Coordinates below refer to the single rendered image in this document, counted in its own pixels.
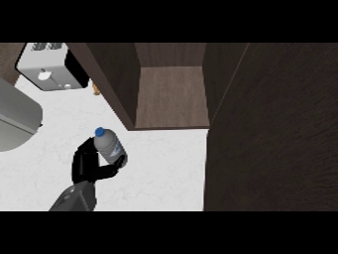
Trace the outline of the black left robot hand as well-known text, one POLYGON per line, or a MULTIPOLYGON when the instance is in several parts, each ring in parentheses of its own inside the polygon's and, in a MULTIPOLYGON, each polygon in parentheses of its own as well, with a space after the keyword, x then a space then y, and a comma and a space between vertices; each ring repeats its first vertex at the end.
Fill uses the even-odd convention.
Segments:
POLYGON ((95 183, 99 180, 113 178, 127 157, 120 155, 116 162, 102 166, 98 159, 98 150, 93 145, 93 138, 89 138, 74 153, 73 159, 73 182, 77 184, 83 181, 95 183))

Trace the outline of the clear blue-capped water bottle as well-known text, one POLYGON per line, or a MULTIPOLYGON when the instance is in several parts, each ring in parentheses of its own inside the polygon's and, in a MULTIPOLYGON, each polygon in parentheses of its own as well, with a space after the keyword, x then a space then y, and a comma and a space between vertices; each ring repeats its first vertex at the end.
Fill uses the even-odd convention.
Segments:
POLYGON ((102 127, 95 129, 93 146, 110 164, 126 155, 116 133, 102 127))

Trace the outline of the dark wooden cabinet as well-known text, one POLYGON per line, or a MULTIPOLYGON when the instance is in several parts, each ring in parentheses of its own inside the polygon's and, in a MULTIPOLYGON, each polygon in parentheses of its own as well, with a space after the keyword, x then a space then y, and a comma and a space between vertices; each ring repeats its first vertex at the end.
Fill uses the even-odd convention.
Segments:
POLYGON ((130 131, 207 129, 245 43, 71 43, 71 52, 130 131))

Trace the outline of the dark wooden cabinet door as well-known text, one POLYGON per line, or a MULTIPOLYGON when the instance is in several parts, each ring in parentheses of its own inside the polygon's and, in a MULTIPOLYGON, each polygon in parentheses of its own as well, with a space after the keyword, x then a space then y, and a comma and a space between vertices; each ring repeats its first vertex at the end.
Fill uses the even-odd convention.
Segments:
POLYGON ((338 211, 338 43, 247 46, 207 145, 206 210, 338 211))

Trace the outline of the grey rounded appliance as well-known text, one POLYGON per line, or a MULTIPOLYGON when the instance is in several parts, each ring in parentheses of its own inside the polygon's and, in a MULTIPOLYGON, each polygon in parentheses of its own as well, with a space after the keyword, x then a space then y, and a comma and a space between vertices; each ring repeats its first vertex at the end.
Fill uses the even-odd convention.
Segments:
POLYGON ((18 148, 43 122, 42 105, 0 77, 0 152, 18 148))

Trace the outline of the white toaster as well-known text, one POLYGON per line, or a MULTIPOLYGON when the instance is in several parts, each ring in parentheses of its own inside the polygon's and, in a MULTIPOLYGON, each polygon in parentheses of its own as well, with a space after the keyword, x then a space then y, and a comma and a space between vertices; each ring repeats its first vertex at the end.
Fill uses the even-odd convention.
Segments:
POLYGON ((43 91, 88 87, 89 76, 65 43, 27 43, 15 69, 43 91))

